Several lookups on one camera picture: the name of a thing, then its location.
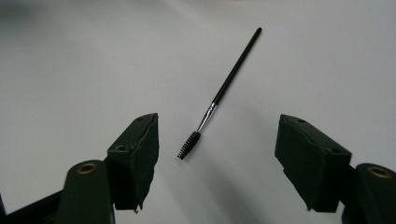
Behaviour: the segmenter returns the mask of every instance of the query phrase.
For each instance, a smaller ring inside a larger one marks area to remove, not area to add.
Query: spoolie brush
[[[239,57],[235,66],[233,67],[233,70],[231,71],[230,75],[228,75],[227,79],[224,81],[218,94],[216,95],[215,99],[212,101],[212,104],[207,109],[207,111],[204,115],[204,118],[202,119],[201,124],[199,125],[197,131],[194,131],[190,135],[189,139],[187,139],[186,143],[181,148],[180,152],[177,155],[181,160],[183,160],[187,156],[187,154],[189,154],[192,151],[192,149],[194,148],[194,146],[197,144],[199,138],[201,137],[202,130],[204,129],[206,124],[209,122],[210,118],[213,116],[213,113],[215,112],[216,107],[218,106],[222,96],[227,91],[228,87],[230,86],[231,82],[233,81],[233,78],[235,77],[236,73],[238,72],[239,68],[241,67],[243,61],[248,56],[248,53],[250,52],[251,48],[253,47],[254,43],[257,40],[257,37],[259,37],[261,32],[262,32],[262,28],[259,28],[259,29],[257,29],[256,33],[254,33],[253,37],[251,37],[250,41],[247,44],[247,47],[245,48],[244,52],[242,52],[242,55]]]

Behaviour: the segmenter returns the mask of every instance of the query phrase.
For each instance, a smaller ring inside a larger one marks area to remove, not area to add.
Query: brush bristles
[[[195,144],[197,144],[200,137],[201,137],[200,133],[193,132],[190,135],[189,139],[187,139],[186,143],[183,145],[177,156],[181,160],[183,160],[187,156],[187,154],[189,154],[192,151],[192,148],[195,146]]]

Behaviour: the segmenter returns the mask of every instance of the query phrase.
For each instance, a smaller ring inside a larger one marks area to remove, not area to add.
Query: silver ferrule
[[[215,113],[216,107],[218,107],[215,103],[212,103],[210,107],[207,109],[204,118],[201,121],[201,124],[199,125],[197,132],[200,133],[206,124],[209,122],[210,118],[212,118],[213,113]]]

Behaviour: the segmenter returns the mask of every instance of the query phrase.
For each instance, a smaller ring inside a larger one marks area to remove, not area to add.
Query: white table surface
[[[122,223],[341,223],[307,212],[274,156],[280,114],[396,170],[396,3],[130,0],[0,3],[0,191],[7,212],[102,160],[159,114],[144,209]],[[197,128],[254,31],[262,35],[190,156]]]

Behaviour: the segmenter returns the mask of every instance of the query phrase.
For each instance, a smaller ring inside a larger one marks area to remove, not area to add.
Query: screw hole
[[[391,179],[392,178],[392,174],[388,171],[385,170],[381,167],[378,166],[370,166],[368,168],[369,172],[372,173],[373,175],[376,175],[378,177],[381,178],[386,178],[386,179]]]
[[[77,168],[77,173],[81,175],[89,174],[96,170],[97,165],[95,163],[85,163]]]
[[[125,150],[125,149],[126,149],[126,148],[125,148],[124,145],[119,145],[119,146],[116,147],[116,150],[121,150],[121,151],[123,151],[123,150]]]

